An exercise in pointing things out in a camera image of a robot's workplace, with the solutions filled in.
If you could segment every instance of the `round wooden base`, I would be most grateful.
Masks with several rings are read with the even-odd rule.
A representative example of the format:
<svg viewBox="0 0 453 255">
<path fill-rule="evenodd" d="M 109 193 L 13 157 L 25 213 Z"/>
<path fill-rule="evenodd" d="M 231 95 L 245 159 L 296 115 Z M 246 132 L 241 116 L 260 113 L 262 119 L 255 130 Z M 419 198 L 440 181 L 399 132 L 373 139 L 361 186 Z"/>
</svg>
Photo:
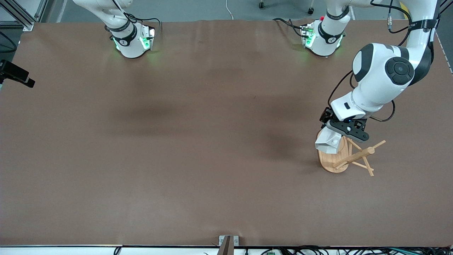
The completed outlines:
<svg viewBox="0 0 453 255">
<path fill-rule="evenodd" d="M 331 173 L 341 173 L 344 172 L 349 164 L 346 164 L 338 169 L 333 167 L 333 164 L 350 156 L 352 150 L 348 148 L 346 137 L 341 137 L 340 146 L 338 147 L 337 154 L 327 154 L 323 153 L 322 151 L 318 151 L 319 155 L 319 162 L 321 162 L 321 166 Z"/>
</svg>

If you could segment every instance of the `metal bracket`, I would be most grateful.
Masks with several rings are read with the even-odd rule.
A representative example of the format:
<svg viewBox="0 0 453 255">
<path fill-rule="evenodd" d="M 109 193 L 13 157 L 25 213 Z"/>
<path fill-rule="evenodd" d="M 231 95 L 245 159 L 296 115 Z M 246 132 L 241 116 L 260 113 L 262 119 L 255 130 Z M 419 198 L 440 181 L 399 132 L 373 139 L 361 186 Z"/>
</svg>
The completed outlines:
<svg viewBox="0 0 453 255">
<path fill-rule="evenodd" d="M 233 237 L 233 244 L 234 246 L 239 246 L 239 236 L 238 235 L 219 235 L 219 246 L 222 245 L 225 236 Z"/>
<path fill-rule="evenodd" d="M 0 0 L 0 6 L 24 26 L 24 31 L 31 31 L 33 29 L 36 19 L 15 0 Z"/>
<path fill-rule="evenodd" d="M 238 235 L 221 235 L 219 242 L 222 244 L 217 255 L 234 255 L 234 246 L 239 245 Z"/>
</svg>

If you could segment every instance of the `black strap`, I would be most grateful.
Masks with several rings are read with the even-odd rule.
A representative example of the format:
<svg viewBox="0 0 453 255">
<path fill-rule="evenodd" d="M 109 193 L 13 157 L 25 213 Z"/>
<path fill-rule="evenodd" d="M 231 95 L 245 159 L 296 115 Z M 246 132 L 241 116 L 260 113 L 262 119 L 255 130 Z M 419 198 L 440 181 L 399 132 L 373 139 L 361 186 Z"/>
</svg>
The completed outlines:
<svg viewBox="0 0 453 255">
<path fill-rule="evenodd" d="M 130 42 L 136 37 L 137 35 L 137 27 L 134 26 L 134 30 L 132 30 L 132 33 L 126 37 L 123 37 L 123 38 L 119 38 L 119 37 L 116 37 L 114 36 L 113 38 L 115 39 L 115 41 L 117 43 L 119 43 L 121 46 L 129 46 L 130 45 Z"/>
<path fill-rule="evenodd" d="M 343 13 L 341 13 L 339 16 L 333 16 L 328 11 L 326 11 L 327 17 L 329 17 L 329 19 L 331 19 L 331 20 L 341 20 L 348 13 L 349 13 L 349 6 L 348 5 L 346 6 L 346 9 L 344 9 Z"/>
<path fill-rule="evenodd" d="M 439 19 L 435 20 L 419 20 L 409 24 L 409 31 L 417 29 L 425 29 L 426 32 L 428 29 L 437 28 L 439 25 Z"/>
<path fill-rule="evenodd" d="M 119 27 L 119 28 L 110 28 L 110 27 L 106 26 L 106 28 L 108 29 L 109 32 L 121 32 L 121 31 L 123 31 L 123 30 L 126 30 L 127 27 L 129 26 L 129 24 L 130 24 L 130 20 L 127 20 L 126 24 L 124 24 L 124 26 L 122 26 L 122 27 Z"/>
<path fill-rule="evenodd" d="M 328 34 L 328 33 L 326 33 L 326 31 L 323 30 L 322 24 L 323 23 L 321 22 L 321 23 L 319 23 L 319 26 L 318 26 L 319 35 L 322 38 L 324 38 L 324 40 L 326 40 L 327 44 L 334 44 L 341 37 L 343 32 L 341 32 L 340 34 L 337 34 L 337 35 Z"/>
</svg>

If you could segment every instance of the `white object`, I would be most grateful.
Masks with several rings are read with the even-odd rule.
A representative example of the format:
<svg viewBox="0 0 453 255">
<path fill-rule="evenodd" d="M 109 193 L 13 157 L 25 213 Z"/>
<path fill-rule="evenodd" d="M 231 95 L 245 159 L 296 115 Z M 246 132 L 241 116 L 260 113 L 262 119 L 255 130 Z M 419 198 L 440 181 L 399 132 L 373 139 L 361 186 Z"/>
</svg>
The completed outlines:
<svg viewBox="0 0 453 255">
<path fill-rule="evenodd" d="M 151 49 L 154 30 L 125 16 L 132 0 L 73 0 L 101 19 L 114 36 L 116 48 L 127 58 L 137 58 Z"/>
<path fill-rule="evenodd" d="M 341 134 L 324 127 L 315 142 L 317 150 L 327 154 L 337 154 Z"/>
</svg>

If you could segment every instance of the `table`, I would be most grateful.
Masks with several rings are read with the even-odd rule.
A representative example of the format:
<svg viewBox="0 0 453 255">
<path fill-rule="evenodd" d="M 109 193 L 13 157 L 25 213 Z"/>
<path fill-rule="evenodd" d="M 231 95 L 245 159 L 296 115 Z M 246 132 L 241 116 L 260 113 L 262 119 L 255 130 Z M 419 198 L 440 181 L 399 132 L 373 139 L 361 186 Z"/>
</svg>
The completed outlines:
<svg viewBox="0 0 453 255">
<path fill-rule="evenodd" d="M 452 243 L 453 79 L 437 40 L 393 119 L 367 125 L 368 145 L 387 141 L 370 177 L 324 171 L 314 141 L 355 53 L 401 40 L 384 20 L 351 21 L 328 58 L 283 24 L 224 20 L 165 23 L 153 52 L 126 59 L 103 26 L 22 36 L 13 63 L 36 85 L 0 92 L 0 244 Z"/>
</svg>

